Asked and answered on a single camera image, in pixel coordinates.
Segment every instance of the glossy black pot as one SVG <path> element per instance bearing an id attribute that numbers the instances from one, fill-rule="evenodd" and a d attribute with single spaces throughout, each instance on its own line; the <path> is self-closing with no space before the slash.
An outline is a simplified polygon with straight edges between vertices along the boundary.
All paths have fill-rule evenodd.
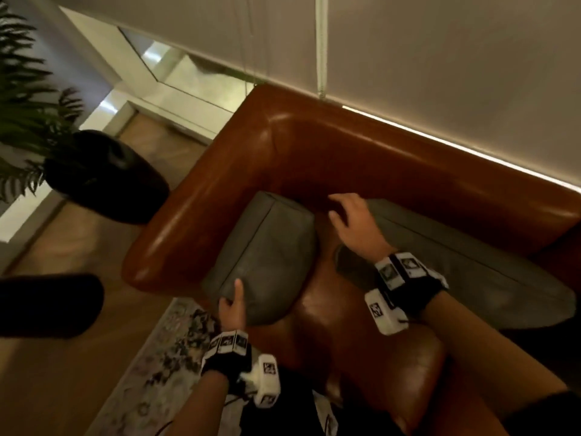
<path id="1" fill-rule="evenodd" d="M 170 193 L 164 178 L 121 141 L 96 130 L 75 133 L 75 162 L 44 161 L 47 183 L 78 205 L 116 221 L 145 224 Z"/>
<path id="2" fill-rule="evenodd" d="M 0 336 L 71 338 L 95 322 L 104 300 L 92 274 L 0 279 Z"/>

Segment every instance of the rug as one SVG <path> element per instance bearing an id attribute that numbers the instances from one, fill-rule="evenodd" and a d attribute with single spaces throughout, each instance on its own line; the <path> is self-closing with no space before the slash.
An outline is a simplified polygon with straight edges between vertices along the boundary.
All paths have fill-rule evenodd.
<path id="1" fill-rule="evenodd" d="M 217 333 L 215 320 L 195 301 L 174 298 L 85 436 L 155 435 L 187 400 Z"/>

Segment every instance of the palm frond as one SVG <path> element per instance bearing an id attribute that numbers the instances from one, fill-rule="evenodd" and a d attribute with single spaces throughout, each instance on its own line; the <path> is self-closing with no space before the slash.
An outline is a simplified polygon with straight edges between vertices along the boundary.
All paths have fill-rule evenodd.
<path id="1" fill-rule="evenodd" d="M 32 48 L 35 30 L 0 0 L 0 144 L 78 166 L 73 133 L 83 102 L 75 89 L 59 91 L 49 82 L 43 59 L 23 52 Z M 40 162 L 15 166 L 0 157 L 0 200 L 34 193 L 43 177 Z"/>

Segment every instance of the hand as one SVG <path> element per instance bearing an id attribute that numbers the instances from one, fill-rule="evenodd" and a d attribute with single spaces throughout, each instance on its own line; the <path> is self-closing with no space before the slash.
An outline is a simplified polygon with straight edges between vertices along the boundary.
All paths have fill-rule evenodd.
<path id="1" fill-rule="evenodd" d="M 244 285 L 240 278 L 234 281 L 234 301 L 222 297 L 218 303 L 218 318 L 222 332 L 246 328 L 246 304 L 244 303 Z"/>
<path id="2" fill-rule="evenodd" d="M 384 238 L 365 199 L 359 194 L 331 194 L 331 200 L 339 202 L 347 213 L 347 225 L 335 211 L 329 211 L 329 219 L 341 241 L 355 254 L 372 263 L 396 252 Z"/>

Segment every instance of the black wristband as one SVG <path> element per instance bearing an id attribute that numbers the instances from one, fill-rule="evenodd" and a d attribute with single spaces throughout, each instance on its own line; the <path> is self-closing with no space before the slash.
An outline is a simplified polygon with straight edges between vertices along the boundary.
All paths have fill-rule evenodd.
<path id="1" fill-rule="evenodd" d="M 248 335 L 243 331 L 221 333 L 210 342 L 202 364 L 202 375 L 209 370 L 220 372 L 228 378 L 228 393 L 242 396 L 245 385 L 239 382 L 240 373 L 252 368 Z"/>
<path id="2" fill-rule="evenodd" d="M 427 268 L 409 252 L 398 252 L 375 264 L 377 283 L 391 307 L 419 315 L 440 291 L 446 280 Z"/>

